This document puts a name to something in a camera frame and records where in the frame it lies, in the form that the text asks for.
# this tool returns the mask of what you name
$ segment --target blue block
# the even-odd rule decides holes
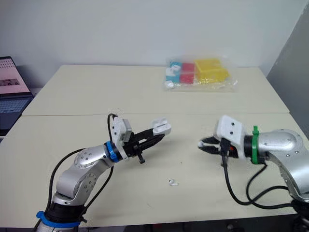
[[[171,61],[170,63],[169,63],[169,67],[172,67],[173,65],[178,65],[178,66],[182,66],[183,65],[183,63],[181,63],[181,62],[176,62],[176,61]]]
[[[166,81],[172,81],[174,83],[179,83],[180,82],[180,75],[166,76]]]

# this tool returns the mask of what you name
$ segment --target table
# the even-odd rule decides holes
[[[289,114],[229,114],[252,131],[287,128],[305,136]],[[150,126],[160,114],[127,114],[133,131]],[[146,150],[146,162],[138,159],[115,165],[106,189],[89,208],[86,226],[116,226],[180,221],[248,218],[294,213],[291,208],[262,210],[241,206],[229,195],[220,157],[197,149],[198,141],[212,135],[221,114],[165,115],[172,132],[159,144]],[[50,174],[66,154],[81,147],[102,144],[108,140],[106,115],[93,116],[23,116],[0,144],[0,227],[32,227],[37,211],[47,201]],[[56,174],[67,169],[66,161]],[[245,199],[248,179],[261,168],[238,159],[229,160],[231,185]],[[92,196],[108,175],[98,180]],[[169,186],[174,178],[179,186]],[[252,184],[254,195],[267,187],[284,185],[278,168],[268,169]],[[283,190],[276,190],[260,203],[275,204],[291,200]]]
[[[237,68],[235,92],[168,92],[165,67],[63,65],[24,116],[288,113],[259,68]]]

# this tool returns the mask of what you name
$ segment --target black cable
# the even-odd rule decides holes
[[[59,163],[56,165],[56,167],[54,168],[53,172],[52,172],[52,175],[50,177],[50,181],[49,181],[49,190],[48,190],[48,202],[47,202],[47,206],[46,206],[46,209],[45,209],[45,213],[46,211],[49,209],[51,203],[52,203],[52,195],[53,195],[53,182],[54,182],[54,177],[55,177],[55,174],[56,174],[56,171],[58,170],[59,166],[67,159],[69,158],[70,156],[74,155],[75,153],[77,152],[80,152],[84,150],[84,148],[81,148],[81,149],[78,149],[76,151],[73,151],[69,154],[67,154],[65,157],[63,157]]]
[[[249,196],[249,187],[250,187],[250,184],[252,183],[252,181],[259,175],[260,173],[256,173],[248,182],[247,184],[247,187],[246,187],[246,195],[247,195],[247,198],[249,201],[252,201],[252,204],[258,208],[261,208],[261,209],[280,209],[280,208],[285,208],[285,207],[293,207],[291,203],[284,203],[284,204],[277,204],[277,205],[261,205],[261,204],[258,204],[256,203],[255,201],[253,201],[250,196]],[[273,186],[273,187],[270,187],[270,188],[267,188],[265,189],[263,192],[261,192],[260,194],[263,193],[266,194],[272,190],[275,190],[275,189],[284,189],[284,190],[289,190],[288,187],[286,186]]]
[[[39,227],[40,222],[41,222],[41,219],[39,219],[38,222],[37,222],[37,224],[35,224],[35,226],[34,226],[33,229],[32,229],[32,232],[36,232],[36,230],[37,230],[38,227]]]
[[[110,141],[111,141],[111,143],[112,143],[111,120],[110,120],[111,117],[114,119],[115,117],[118,117],[118,116],[115,115],[115,114],[109,114],[109,115],[107,116],[108,134],[109,134],[109,136],[110,136]]]
[[[108,125],[108,133],[109,133],[109,137],[110,137],[110,141],[112,143],[112,133],[111,133],[111,125],[110,125],[110,118],[115,118],[117,117],[117,115],[115,114],[108,114],[107,116],[107,125]],[[58,170],[59,166],[67,159],[69,158],[70,156],[74,155],[75,153],[77,152],[80,152],[82,151],[84,148],[82,149],[78,149],[76,151],[73,151],[69,154],[67,154],[64,158],[62,158],[60,160],[60,162],[56,165],[56,167],[54,168],[53,172],[52,172],[52,175],[50,177],[50,181],[49,181],[49,190],[48,190],[48,202],[47,202],[47,206],[46,206],[46,209],[45,209],[45,213],[47,212],[47,210],[49,209],[51,203],[52,203],[52,194],[53,194],[53,182],[54,182],[54,177],[55,177],[55,174],[56,174],[56,171]],[[109,182],[111,176],[112,176],[112,173],[113,173],[113,169],[114,167],[111,167],[111,171],[110,171],[110,174],[109,176],[107,177],[106,181],[104,182],[103,186],[99,189],[99,191],[96,193],[96,195],[91,199],[91,201],[88,203],[88,205],[84,208],[84,210],[82,211],[82,213],[80,214],[80,218],[82,217],[82,215],[87,211],[87,209],[90,207],[90,205],[94,202],[94,200],[99,196],[99,194],[102,192],[102,190],[105,188],[105,186],[107,185],[107,183]],[[34,228],[32,231],[36,231],[39,224],[41,222],[41,219],[38,220],[38,222],[35,224]]]
[[[108,114],[107,116],[107,126],[108,126],[108,134],[110,136],[110,141],[112,143],[112,133],[111,133],[111,121],[110,121],[110,118],[115,118],[117,117],[117,115],[115,114]],[[80,216],[79,216],[79,220],[82,219],[82,216],[83,214],[86,213],[87,209],[90,207],[90,205],[95,201],[95,199],[99,196],[99,194],[103,191],[103,189],[105,188],[105,186],[107,185],[107,183],[109,182],[111,176],[112,176],[112,173],[113,173],[113,170],[114,170],[114,166],[111,167],[111,171],[110,171],[110,174],[108,175],[106,181],[104,182],[104,184],[102,185],[102,187],[98,190],[98,192],[95,194],[95,196],[90,200],[90,202],[85,206],[85,208],[83,209],[83,211],[81,212]]]
[[[251,199],[249,197],[249,186],[251,184],[251,182],[259,175],[261,174],[267,167],[266,164],[264,164],[263,168],[261,170],[259,170],[253,177],[251,177],[251,179],[249,180],[248,182],[248,185],[246,187],[246,194],[247,194],[247,198],[248,198],[248,202],[242,202],[241,200],[239,200],[236,195],[234,194],[233,190],[232,190],[232,187],[231,187],[231,184],[230,184],[230,181],[229,181],[229,177],[228,177],[228,171],[227,171],[227,163],[226,163],[226,158],[225,158],[225,155],[222,155],[222,164],[223,164],[223,168],[224,168],[224,173],[225,173],[225,182],[226,182],[226,185],[227,185],[227,189],[230,193],[230,195],[232,196],[232,198],[238,203],[238,204],[241,204],[241,205],[250,205],[250,204],[253,204],[253,205],[256,205],[256,207],[259,207],[259,208],[263,208],[263,209],[277,209],[277,208],[284,208],[284,207],[290,207],[292,206],[291,204],[280,204],[280,205],[270,205],[270,206],[264,206],[264,205],[259,205],[257,203],[255,203],[255,201],[257,201],[258,199],[260,199],[262,196],[264,196],[266,193],[272,191],[272,190],[275,190],[275,189],[287,189],[287,187],[285,186],[273,186],[273,187],[270,187],[270,188],[267,188],[265,189],[264,191],[262,191],[261,193],[259,193],[256,197],[254,197],[253,199]]]
[[[95,196],[91,199],[91,201],[87,204],[87,206],[85,206],[84,210],[81,212],[80,214],[80,219],[82,218],[83,214],[86,213],[87,209],[90,207],[90,205],[95,201],[95,199],[99,196],[99,194],[102,192],[102,190],[105,188],[105,186],[107,185],[107,183],[109,182],[111,176],[112,176],[112,173],[113,173],[113,170],[114,170],[114,166],[111,167],[111,171],[110,171],[110,174],[108,175],[106,181],[104,182],[104,184],[102,185],[102,187],[99,189],[99,191],[95,194]]]

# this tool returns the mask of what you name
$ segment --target blue ring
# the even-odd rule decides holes
[[[119,162],[117,155],[114,153],[114,151],[113,151],[113,149],[112,149],[112,144],[111,144],[111,142],[110,142],[110,141],[107,141],[107,142],[106,142],[106,145],[107,145],[108,152],[110,153],[111,159],[112,159],[115,163]]]
[[[50,227],[54,227],[54,228],[73,228],[76,226],[80,225],[80,222],[73,222],[73,223],[55,223],[52,221],[49,221],[46,219],[45,215],[44,215],[44,211],[39,211],[36,215],[37,218],[41,219],[42,222],[46,225],[46,226],[50,226]]]

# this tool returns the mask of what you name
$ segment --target laptop keyboard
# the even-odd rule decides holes
[[[28,99],[0,101],[0,113],[16,113],[20,112]]]

